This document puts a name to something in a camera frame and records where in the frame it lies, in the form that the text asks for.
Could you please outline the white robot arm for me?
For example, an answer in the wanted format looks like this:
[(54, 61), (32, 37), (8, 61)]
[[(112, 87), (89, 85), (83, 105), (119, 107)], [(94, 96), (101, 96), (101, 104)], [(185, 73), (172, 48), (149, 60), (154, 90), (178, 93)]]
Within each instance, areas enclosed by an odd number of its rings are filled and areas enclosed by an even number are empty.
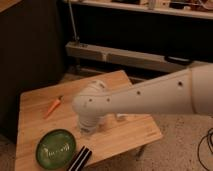
[(72, 107), (86, 134), (93, 134), (109, 113), (213, 116), (213, 64), (113, 91), (101, 80), (92, 81), (73, 98)]

